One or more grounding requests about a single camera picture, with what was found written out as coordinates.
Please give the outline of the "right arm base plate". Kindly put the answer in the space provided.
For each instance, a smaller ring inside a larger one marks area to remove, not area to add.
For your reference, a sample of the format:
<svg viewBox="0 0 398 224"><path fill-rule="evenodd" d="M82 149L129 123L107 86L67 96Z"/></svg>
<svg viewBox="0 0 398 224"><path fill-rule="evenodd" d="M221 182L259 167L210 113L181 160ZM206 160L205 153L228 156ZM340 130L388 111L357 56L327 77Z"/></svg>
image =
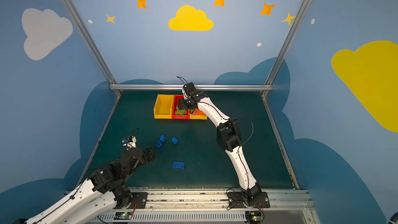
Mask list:
<svg viewBox="0 0 398 224"><path fill-rule="evenodd" d="M260 193L257 198L250 198L243 192L229 191L226 193L228 197L227 210L233 208L270 208L269 198L266 192Z"/></svg>

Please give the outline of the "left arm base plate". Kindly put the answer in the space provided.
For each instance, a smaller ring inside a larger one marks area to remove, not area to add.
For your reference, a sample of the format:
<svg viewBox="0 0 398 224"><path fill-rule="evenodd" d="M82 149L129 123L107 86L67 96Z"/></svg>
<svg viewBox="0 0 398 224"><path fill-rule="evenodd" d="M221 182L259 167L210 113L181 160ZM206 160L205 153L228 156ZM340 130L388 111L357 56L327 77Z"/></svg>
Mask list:
<svg viewBox="0 0 398 224"><path fill-rule="evenodd" d="M128 209L129 211L133 211L134 209L144 209L146 207L147 198L147 192L132 192L129 200L118 206L118 208Z"/></svg>

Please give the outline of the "blue 2x4 lego brick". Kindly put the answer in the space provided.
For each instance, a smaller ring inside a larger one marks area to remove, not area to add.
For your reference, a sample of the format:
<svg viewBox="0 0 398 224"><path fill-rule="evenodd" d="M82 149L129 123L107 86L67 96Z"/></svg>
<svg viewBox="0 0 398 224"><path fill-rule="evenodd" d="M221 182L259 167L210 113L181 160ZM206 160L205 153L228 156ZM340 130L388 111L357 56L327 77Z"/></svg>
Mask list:
<svg viewBox="0 0 398 224"><path fill-rule="evenodd" d="M180 161L174 161L172 167L174 169L184 169L185 168L185 163L184 162L180 162Z"/></svg>

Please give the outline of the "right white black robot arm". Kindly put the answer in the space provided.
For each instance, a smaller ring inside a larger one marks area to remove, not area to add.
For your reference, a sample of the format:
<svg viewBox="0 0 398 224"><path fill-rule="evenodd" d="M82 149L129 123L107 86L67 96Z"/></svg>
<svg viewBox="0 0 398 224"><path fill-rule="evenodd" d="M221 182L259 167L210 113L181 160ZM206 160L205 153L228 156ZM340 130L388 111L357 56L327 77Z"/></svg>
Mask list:
<svg viewBox="0 0 398 224"><path fill-rule="evenodd" d="M229 156L238 177L242 201L246 206L254 206L262 190L251 173L243 153L243 142L237 118L224 114L204 92L196 89L193 83L182 86L183 99L178 101L179 109L203 112L217 128L217 143Z"/></svg>

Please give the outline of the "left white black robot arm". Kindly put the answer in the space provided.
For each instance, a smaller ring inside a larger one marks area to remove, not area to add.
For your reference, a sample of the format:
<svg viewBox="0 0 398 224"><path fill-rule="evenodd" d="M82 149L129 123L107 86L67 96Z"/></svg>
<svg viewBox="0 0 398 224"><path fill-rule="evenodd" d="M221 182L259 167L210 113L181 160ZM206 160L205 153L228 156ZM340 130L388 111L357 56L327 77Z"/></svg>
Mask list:
<svg viewBox="0 0 398 224"><path fill-rule="evenodd" d="M80 185L57 203L29 219L15 224L85 224L114 208L127 208L133 202L128 180L137 168L155 159L155 147L142 151L134 146L112 163L99 166Z"/></svg>

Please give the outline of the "long orange lego piece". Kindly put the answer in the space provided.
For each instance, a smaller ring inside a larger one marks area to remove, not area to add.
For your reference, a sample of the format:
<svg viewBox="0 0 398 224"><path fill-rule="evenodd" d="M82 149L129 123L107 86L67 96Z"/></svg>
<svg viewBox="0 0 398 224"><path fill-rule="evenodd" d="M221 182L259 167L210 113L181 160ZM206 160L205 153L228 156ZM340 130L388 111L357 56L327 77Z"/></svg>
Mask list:
<svg viewBox="0 0 398 224"><path fill-rule="evenodd" d="M204 116L205 114L201 112L199 109L195 109L192 115Z"/></svg>

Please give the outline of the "green 2x4 lego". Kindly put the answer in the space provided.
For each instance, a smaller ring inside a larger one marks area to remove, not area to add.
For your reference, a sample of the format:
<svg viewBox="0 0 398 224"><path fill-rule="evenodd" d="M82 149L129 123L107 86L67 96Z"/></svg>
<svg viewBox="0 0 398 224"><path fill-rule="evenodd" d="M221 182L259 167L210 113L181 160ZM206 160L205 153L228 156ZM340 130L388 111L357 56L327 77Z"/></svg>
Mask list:
<svg viewBox="0 0 398 224"><path fill-rule="evenodd" d="M187 115L187 114L188 114L187 110L180 110L179 108L176 108L175 115Z"/></svg>

